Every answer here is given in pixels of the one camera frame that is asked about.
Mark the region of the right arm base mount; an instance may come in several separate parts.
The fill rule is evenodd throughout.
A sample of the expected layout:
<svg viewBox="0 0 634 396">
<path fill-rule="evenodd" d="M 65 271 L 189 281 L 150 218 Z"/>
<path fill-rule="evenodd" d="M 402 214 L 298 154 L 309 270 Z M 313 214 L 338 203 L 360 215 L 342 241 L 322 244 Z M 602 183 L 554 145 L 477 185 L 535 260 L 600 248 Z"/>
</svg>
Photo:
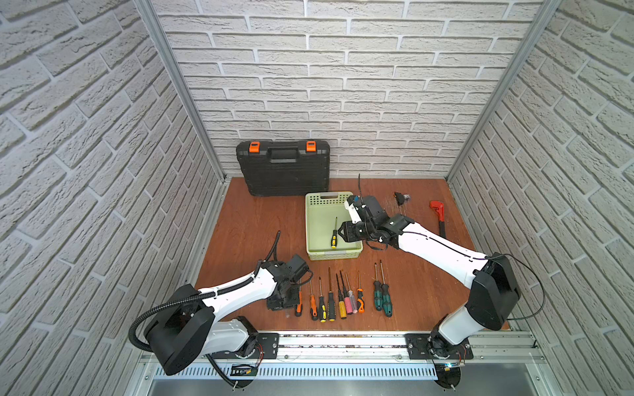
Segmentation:
<svg viewBox="0 0 634 396">
<path fill-rule="evenodd" d="M 460 360 L 474 358 L 469 340 L 452 345 L 441 336 L 430 333 L 406 333 L 405 346 L 411 360 Z"/>
</svg>

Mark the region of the black yellow handle screwdriver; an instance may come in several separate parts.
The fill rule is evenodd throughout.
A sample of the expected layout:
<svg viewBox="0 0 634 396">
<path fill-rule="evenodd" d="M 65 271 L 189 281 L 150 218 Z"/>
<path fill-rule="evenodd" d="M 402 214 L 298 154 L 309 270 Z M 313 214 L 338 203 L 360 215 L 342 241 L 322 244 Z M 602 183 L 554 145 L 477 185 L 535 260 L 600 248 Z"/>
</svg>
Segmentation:
<svg viewBox="0 0 634 396">
<path fill-rule="evenodd" d="M 330 239 L 330 248 L 336 249 L 338 247 L 338 216 L 335 217 L 335 224 L 332 230 L 332 235 Z"/>
</svg>

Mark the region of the green handle screwdriver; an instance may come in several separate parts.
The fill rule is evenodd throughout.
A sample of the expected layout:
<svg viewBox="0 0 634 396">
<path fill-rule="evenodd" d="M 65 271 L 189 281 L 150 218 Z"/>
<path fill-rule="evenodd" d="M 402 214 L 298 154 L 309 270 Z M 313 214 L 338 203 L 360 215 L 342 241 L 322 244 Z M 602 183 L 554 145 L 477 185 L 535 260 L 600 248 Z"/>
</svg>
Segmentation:
<svg viewBox="0 0 634 396">
<path fill-rule="evenodd" d="M 386 284 L 386 277 L 383 270 L 382 261 L 379 262 L 379 266 L 381 267 L 381 308 L 384 312 L 384 315 L 386 315 L 386 317 L 388 318 L 391 318 L 393 315 L 393 305 L 389 293 L 389 285 Z"/>
<path fill-rule="evenodd" d="M 377 311 L 382 311 L 382 293 L 381 293 L 381 282 L 378 279 L 378 267 L 377 264 L 374 264 L 375 267 L 375 280 L 373 282 L 374 285 L 374 306 Z"/>
</svg>

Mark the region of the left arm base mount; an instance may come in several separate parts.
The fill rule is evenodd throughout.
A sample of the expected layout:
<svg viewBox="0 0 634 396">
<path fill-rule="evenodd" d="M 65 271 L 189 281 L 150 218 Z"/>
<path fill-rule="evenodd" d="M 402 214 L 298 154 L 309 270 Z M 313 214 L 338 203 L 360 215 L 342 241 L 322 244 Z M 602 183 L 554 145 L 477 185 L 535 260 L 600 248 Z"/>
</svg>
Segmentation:
<svg viewBox="0 0 634 396">
<path fill-rule="evenodd" d="M 221 351 L 215 353 L 215 359 L 239 360 L 276 360 L 280 346 L 280 333 L 259 333 L 257 338 L 249 339 L 246 346 L 238 351 Z"/>
</svg>

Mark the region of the small orange handle screwdriver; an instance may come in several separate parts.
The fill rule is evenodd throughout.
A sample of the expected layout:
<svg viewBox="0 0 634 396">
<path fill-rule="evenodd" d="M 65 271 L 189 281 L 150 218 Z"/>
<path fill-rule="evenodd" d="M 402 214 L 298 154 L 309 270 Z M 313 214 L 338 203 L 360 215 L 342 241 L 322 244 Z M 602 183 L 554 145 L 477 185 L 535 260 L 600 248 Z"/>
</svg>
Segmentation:
<svg viewBox="0 0 634 396">
<path fill-rule="evenodd" d="M 317 303 L 313 293 L 310 293 L 310 317 L 313 321 L 318 319 Z"/>
</svg>

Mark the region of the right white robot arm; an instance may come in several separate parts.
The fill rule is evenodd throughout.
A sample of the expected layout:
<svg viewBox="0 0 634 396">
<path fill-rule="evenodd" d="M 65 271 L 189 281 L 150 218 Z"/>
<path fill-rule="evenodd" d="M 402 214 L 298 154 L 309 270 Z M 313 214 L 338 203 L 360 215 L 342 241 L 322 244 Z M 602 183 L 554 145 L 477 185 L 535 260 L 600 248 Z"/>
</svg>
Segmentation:
<svg viewBox="0 0 634 396">
<path fill-rule="evenodd" d="M 482 329 L 500 330 L 521 297 L 508 258 L 487 256 L 454 244 L 401 214 L 389 216 L 373 196 L 349 196 L 351 219 L 338 229 L 347 243 L 367 241 L 420 257 L 462 282 L 470 290 L 465 305 L 447 315 L 428 338 L 429 352 L 449 357 L 452 348 Z"/>
</svg>

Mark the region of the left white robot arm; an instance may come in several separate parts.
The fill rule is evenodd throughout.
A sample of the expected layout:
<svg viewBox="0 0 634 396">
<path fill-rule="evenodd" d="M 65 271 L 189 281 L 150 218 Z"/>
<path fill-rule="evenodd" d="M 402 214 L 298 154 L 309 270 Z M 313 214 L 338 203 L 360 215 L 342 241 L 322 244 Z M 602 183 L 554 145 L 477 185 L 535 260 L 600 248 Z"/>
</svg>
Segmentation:
<svg viewBox="0 0 634 396">
<path fill-rule="evenodd" d="M 152 352 L 168 376 L 185 370 L 197 358 L 227 352 L 257 359 L 259 332 L 244 316 L 223 319 L 264 300 L 272 311 L 300 304 L 302 278 L 312 271 L 295 255 L 288 262 L 260 261 L 253 272 L 211 288 L 178 288 L 167 302 L 151 308 L 130 325 L 130 342 Z"/>
</svg>

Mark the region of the orange black handle screwdriver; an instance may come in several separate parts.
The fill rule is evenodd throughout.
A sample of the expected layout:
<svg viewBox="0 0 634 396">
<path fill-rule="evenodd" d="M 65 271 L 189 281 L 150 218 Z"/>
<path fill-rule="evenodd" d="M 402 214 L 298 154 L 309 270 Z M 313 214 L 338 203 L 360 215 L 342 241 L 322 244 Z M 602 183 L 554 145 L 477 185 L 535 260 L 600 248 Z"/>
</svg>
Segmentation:
<svg viewBox="0 0 634 396">
<path fill-rule="evenodd" d="M 296 317 L 302 316 L 302 312 L 303 312 L 302 293 L 299 292 L 299 303 L 295 306 L 295 316 Z"/>
</svg>

